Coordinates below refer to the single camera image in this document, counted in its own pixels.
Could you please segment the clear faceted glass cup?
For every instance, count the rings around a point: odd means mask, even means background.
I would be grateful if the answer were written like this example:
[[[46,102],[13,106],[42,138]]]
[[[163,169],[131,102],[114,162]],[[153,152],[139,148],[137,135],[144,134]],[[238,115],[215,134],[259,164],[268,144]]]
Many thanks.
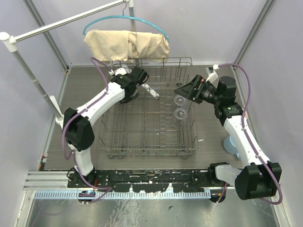
[[[175,109],[177,109],[177,108],[188,109],[188,107],[189,107],[189,101],[181,95],[176,95],[173,99],[172,104]]]

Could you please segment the blue ceramic mug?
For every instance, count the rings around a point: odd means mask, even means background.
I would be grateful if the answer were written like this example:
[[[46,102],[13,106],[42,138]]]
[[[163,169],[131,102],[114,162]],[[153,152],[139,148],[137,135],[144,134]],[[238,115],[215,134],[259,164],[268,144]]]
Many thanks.
[[[231,136],[228,136],[227,138],[224,139],[223,147],[227,153],[236,156],[237,159],[241,158],[236,148],[235,142]]]

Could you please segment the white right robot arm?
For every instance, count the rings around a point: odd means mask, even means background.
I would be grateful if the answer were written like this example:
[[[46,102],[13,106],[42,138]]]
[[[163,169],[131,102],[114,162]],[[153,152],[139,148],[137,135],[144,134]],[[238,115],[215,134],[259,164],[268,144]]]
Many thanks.
[[[200,75],[188,84],[176,88],[174,93],[197,104],[213,104],[214,114],[233,139],[241,157],[242,169],[227,163],[214,163],[208,168],[208,182],[219,186],[222,182],[235,187],[241,200],[264,199],[279,194],[282,168],[264,154],[253,137],[243,108],[235,101],[236,81],[224,76],[217,87]]]

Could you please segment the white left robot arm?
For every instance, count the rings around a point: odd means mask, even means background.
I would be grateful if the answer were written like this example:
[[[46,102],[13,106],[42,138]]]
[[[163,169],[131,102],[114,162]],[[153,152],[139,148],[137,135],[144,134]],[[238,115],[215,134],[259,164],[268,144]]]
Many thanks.
[[[116,103],[128,103],[135,99],[138,87],[148,78],[148,73],[140,67],[135,66],[130,72],[119,68],[114,71],[104,90],[77,109],[68,108],[64,112],[62,147],[68,144],[71,154],[75,155],[78,182],[83,187],[90,187],[95,181],[91,173],[94,166],[90,154],[90,147],[95,140],[93,125]]]

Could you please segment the beige cloth on hanger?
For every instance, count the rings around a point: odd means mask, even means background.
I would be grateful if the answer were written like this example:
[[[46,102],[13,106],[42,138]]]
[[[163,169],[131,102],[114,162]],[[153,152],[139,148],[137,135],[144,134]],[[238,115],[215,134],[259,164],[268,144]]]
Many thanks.
[[[93,57],[100,61],[128,61],[145,59],[167,61],[169,42],[163,34],[132,31],[90,30],[84,38]]]

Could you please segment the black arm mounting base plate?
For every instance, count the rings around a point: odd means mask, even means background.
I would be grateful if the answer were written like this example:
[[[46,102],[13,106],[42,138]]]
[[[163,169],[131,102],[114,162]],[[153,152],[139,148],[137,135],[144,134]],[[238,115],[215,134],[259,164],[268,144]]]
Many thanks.
[[[207,187],[224,187],[214,174],[200,169],[139,169],[93,170],[84,179],[75,168],[67,174],[68,188],[89,188],[106,192],[165,192],[172,187],[174,193],[203,192]]]

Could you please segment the white clothes rail stand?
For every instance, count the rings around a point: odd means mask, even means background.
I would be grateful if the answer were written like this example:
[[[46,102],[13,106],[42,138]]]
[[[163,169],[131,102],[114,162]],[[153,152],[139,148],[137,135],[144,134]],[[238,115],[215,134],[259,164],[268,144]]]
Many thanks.
[[[0,30],[19,35],[36,28],[21,0],[0,2]],[[43,35],[16,45],[45,91],[56,95],[64,69]],[[21,64],[4,43],[0,44],[0,148],[38,149],[43,143],[53,112],[37,91]]]

